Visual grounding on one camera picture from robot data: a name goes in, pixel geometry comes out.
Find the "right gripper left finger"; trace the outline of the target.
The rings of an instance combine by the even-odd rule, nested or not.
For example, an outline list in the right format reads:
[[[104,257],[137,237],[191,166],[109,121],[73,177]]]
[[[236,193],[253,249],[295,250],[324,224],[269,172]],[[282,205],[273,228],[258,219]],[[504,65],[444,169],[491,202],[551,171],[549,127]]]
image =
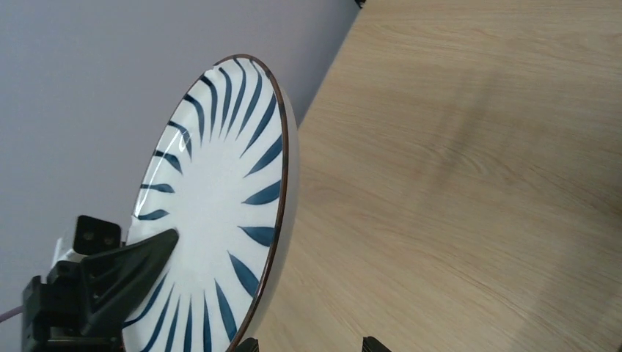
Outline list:
[[[259,352],[259,341],[253,337],[249,337],[240,342],[234,349],[234,352]]]

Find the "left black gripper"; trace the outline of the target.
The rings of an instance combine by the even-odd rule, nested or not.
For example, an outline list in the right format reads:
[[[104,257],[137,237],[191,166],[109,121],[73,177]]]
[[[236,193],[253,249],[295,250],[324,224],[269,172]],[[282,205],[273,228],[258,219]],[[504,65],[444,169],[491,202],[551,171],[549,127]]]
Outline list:
[[[178,239],[177,230],[168,229],[86,257],[80,273],[78,263],[59,261],[45,282],[33,277],[22,293],[21,350],[121,351],[123,323],[159,278]]]

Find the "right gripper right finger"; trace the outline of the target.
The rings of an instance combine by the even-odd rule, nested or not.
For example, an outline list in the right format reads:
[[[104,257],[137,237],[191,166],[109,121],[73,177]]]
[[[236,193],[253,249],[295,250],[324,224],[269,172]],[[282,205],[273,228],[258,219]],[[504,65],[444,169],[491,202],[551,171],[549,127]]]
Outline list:
[[[372,336],[363,337],[361,352],[391,352],[382,342]]]

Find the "blue striped white plate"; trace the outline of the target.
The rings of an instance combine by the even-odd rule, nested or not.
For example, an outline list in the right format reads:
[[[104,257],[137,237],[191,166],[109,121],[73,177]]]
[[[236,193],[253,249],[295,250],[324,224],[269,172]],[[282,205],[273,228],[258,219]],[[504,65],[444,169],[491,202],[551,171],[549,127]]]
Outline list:
[[[299,132],[275,75],[234,54],[192,84],[156,145],[128,243],[179,239],[128,316],[127,351],[233,351],[262,323],[282,274],[299,194]]]

